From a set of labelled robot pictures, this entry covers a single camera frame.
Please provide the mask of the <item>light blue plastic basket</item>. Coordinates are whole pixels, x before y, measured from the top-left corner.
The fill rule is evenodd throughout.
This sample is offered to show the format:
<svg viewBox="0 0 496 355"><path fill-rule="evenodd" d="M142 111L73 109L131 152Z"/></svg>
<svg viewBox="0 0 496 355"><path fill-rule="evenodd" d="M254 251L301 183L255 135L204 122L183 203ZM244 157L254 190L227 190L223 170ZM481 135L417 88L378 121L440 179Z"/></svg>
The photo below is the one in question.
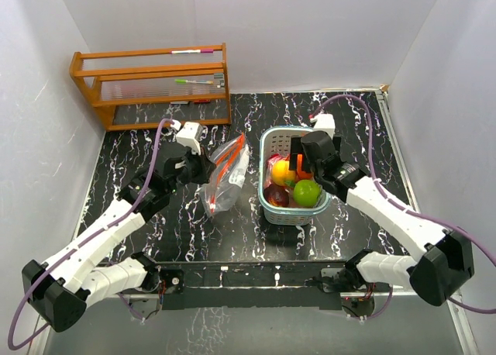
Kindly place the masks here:
<svg viewBox="0 0 496 355"><path fill-rule="evenodd" d="M267 177L267 160L273 154L286 157L290 153L291 138L304 136L313 131L311 127L304 126L274 126L267 129L260 138L260 160L258 173L257 194L266 220L275 225L282 226L304 226L311 220L324 212L331 203L331 195L322 191L316 207L305 208L282 208L271 205L265 200L264 181Z"/></svg>

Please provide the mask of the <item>clear zip bag orange zipper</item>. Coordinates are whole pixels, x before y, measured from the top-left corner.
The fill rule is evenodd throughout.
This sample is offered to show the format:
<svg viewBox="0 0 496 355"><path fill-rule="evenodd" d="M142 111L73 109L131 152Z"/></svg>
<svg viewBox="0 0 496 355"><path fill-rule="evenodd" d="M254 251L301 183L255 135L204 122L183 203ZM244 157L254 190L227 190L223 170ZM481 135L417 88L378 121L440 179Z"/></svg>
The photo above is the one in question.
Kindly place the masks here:
<svg viewBox="0 0 496 355"><path fill-rule="evenodd" d="M244 133L219 146L210 160L216 165L209 182L200 187L199 196L211 218L230 210L240 196L250 161L250 148Z"/></svg>

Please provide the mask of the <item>orange persimmon toy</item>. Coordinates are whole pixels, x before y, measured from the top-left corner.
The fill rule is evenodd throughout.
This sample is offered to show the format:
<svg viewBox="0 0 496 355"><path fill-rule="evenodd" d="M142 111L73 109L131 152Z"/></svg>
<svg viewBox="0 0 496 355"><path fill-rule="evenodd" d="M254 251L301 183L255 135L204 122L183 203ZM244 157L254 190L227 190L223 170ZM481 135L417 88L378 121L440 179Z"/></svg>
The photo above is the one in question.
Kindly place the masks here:
<svg viewBox="0 0 496 355"><path fill-rule="evenodd" d="M309 173L303 170L303 156L301 154L298 155L297 159L297 176L300 180L311 180L313 179L313 173Z"/></svg>

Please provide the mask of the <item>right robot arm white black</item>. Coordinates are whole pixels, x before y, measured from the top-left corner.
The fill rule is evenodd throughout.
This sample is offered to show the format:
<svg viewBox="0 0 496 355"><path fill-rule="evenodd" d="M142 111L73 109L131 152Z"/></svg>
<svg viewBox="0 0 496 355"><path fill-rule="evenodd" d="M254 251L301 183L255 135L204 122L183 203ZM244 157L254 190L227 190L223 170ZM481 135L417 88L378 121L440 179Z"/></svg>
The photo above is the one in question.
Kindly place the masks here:
<svg viewBox="0 0 496 355"><path fill-rule="evenodd" d="M451 226L423 219L387 192L358 164L341 160L340 139L324 131L291 138L289 166L310 171L328 194L354 207L393 236L407 255L361 250L324 282L361 291L371 283L411 288L430 305L442 305L474 275L472 244Z"/></svg>

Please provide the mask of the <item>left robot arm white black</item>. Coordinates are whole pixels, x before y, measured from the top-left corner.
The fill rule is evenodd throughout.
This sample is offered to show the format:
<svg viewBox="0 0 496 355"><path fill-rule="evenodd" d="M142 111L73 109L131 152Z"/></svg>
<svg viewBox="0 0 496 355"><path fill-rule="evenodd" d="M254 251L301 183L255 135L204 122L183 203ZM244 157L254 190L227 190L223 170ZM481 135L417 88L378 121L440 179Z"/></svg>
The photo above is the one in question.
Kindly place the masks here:
<svg viewBox="0 0 496 355"><path fill-rule="evenodd" d="M215 170L197 140L169 143L151 174L140 172L81 235L43 263L22 269L27 302L57 333L71 328L91 305L126 289L155 290L160 273L142 252L122 263L101 261L131 233L168 206L186 184L206 184Z"/></svg>

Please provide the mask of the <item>yellow lemon toy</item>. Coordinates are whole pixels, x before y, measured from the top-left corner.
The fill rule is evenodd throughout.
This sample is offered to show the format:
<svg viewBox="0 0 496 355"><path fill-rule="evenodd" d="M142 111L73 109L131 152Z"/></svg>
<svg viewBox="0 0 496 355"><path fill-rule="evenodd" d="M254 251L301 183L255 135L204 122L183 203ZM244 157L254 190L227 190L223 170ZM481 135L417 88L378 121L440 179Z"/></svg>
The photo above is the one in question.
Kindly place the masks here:
<svg viewBox="0 0 496 355"><path fill-rule="evenodd" d="M297 173L289 168L289 164L287 160L279 160L272 166L270 177L273 183L289 188L296 185Z"/></svg>

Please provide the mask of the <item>green apple toy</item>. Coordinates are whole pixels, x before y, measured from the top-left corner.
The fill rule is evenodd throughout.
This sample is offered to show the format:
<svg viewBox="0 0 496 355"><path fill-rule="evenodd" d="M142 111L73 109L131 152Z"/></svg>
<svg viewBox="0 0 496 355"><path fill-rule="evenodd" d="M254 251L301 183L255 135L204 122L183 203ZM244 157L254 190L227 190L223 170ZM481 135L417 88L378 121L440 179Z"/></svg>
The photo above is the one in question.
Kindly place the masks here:
<svg viewBox="0 0 496 355"><path fill-rule="evenodd" d="M312 208L314 207L320 197L321 188L313 180L300 180L294 187L293 199L296 204Z"/></svg>

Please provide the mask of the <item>green marker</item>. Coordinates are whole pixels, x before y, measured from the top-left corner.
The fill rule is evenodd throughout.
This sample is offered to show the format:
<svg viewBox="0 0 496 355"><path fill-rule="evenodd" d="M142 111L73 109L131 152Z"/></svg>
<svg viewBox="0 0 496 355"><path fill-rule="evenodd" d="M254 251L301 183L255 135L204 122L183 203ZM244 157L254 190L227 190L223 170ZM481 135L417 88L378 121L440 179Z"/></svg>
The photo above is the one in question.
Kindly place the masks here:
<svg viewBox="0 0 496 355"><path fill-rule="evenodd" d="M174 79L174 82L177 83L177 84L206 84L206 85L214 85L214 81L207 81L207 80Z"/></svg>

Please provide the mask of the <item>wooden shelf rack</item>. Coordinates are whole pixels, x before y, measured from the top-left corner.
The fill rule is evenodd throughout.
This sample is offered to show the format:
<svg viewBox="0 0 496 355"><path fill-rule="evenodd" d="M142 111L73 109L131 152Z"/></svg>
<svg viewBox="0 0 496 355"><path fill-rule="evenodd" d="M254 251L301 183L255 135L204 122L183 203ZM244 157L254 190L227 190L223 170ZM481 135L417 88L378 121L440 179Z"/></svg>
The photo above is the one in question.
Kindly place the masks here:
<svg viewBox="0 0 496 355"><path fill-rule="evenodd" d="M214 53L172 55L172 50L206 49ZM174 79L214 81L213 74L223 73L225 87L206 84L177 84ZM153 129L155 122L117 123L120 107L195 104L196 99L222 100L223 117L197 120L203 125L229 125L232 107L226 44L173 47L151 50L125 50L100 53L74 53L69 66L71 79L92 107L104 129L122 131Z"/></svg>

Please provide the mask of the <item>pink white marker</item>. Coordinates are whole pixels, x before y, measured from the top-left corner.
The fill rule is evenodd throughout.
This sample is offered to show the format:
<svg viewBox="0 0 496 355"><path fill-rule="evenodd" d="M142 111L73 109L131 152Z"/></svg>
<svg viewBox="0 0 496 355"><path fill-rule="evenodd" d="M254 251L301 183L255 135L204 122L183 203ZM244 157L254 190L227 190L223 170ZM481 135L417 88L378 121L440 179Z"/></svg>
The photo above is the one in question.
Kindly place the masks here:
<svg viewBox="0 0 496 355"><path fill-rule="evenodd" d="M187 49L187 50L172 50L170 54L180 55L180 54L201 54L201 53L214 53L213 49Z"/></svg>

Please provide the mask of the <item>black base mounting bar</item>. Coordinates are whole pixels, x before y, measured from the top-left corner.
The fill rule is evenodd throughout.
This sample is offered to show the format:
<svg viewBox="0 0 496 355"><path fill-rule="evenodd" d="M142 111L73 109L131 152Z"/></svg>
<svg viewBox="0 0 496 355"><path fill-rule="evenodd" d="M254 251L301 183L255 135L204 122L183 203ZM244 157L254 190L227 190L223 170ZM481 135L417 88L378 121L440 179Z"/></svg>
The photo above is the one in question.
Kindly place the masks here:
<svg viewBox="0 0 496 355"><path fill-rule="evenodd" d="M136 300L158 298L162 310L306 307L372 314L372 293L330 286L330 277L343 266L323 261L163 262L143 289L124 292Z"/></svg>

